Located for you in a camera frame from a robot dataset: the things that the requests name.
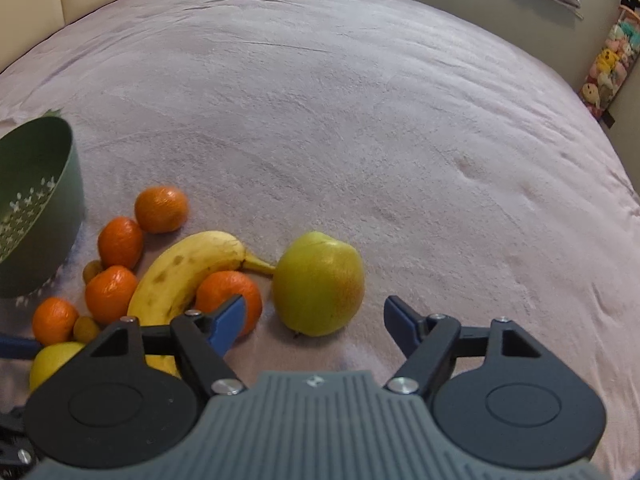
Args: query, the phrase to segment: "green apple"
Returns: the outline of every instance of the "green apple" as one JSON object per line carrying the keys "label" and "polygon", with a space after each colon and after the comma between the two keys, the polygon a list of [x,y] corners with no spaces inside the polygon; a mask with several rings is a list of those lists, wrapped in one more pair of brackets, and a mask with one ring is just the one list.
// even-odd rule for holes
{"label": "green apple", "polygon": [[295,240],[273,274],[273,303],[282,322],[308,336],[347,325],[364,297],[364,266],[349,244],[312,231]]}

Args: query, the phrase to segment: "bowl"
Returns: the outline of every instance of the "bowl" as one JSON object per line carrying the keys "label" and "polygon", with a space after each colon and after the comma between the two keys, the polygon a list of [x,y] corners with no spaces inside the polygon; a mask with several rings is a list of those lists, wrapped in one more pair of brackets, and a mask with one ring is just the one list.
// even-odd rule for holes
{"label": "bowl", "polygon": [[46,116],[0,139],[0,298],[42,286],[66,260],[84,217],[69,124]]}

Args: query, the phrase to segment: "orange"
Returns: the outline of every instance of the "orange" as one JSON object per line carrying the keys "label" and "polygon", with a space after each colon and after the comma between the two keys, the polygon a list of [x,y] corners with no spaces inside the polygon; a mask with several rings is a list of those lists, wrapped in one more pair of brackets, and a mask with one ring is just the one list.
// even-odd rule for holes
{"label": "orange", "polygon": [[201,312],[213,312],[234,294],[241,294],[246,305],[244,326],[240,336],[255,328],[262,314],[262,298],[258,286],[242,272],[222,270],[206,277],[196,291],[195,308]]}
{"label": "orange", "polygon": [[187,221],[189,201],[177,187],[148,187],[136,199],[136,220],[152,234],[178,230]]}
{"label": "orange", "polygon": [[129,269],[118,265],[109,267],[86,286],[86,307],[98,323],[113,323],[127,315],[129,301],[137,286],[138,279]]}
{"label": "orange", "polygon": [[142,256],[143,234],[131,218],[118,216],[98,236],[98,253],[105,267],[121,265],[133,269]]}
{"label": "orange", "polygon": [[79,314],[76,308],[61,298],[44,300],[33,313],[33,336],[44,346],[71,339]]}

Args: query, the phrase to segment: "ribbed gray panel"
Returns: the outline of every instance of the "ribbed gray panel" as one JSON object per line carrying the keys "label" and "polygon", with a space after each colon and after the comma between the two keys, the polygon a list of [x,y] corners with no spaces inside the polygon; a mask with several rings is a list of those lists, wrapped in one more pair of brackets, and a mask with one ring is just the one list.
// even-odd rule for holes
{"label": "ribbed gray panel", "polygon": [[178,446],[148,463],[87,471],[45,461],[29,480],[604,480],[586,460],[544,472],[485,464],[457,449],[422,400],[368,372],[268,372],[215,397]]}

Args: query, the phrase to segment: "pink blanket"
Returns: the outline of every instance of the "pink blanket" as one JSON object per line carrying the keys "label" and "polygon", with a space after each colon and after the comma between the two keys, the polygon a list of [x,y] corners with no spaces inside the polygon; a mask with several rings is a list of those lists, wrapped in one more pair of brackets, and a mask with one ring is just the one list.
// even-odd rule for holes
{"label": "pink blanket", "polygon": [[[604,399],[596,463],[640,467],[640,206],[607,138],[548,67],[409,0],[120,0],[0,75],[0,125],[62,108],[87,218],[55,284],[84,309],[101,227],[155,183],[188,193],[178,236],[217,229],[277,260],[322,230],[362,253],[346,330],[293,339],[267,300],[228,355],[240,377],[402,362],[383,301],[468,325],[508,316]],[[149,238],[141,274],[175,236]],[[28,334],[40,298],[2,302]],[[2,408],[28,366],[2,363]]]}

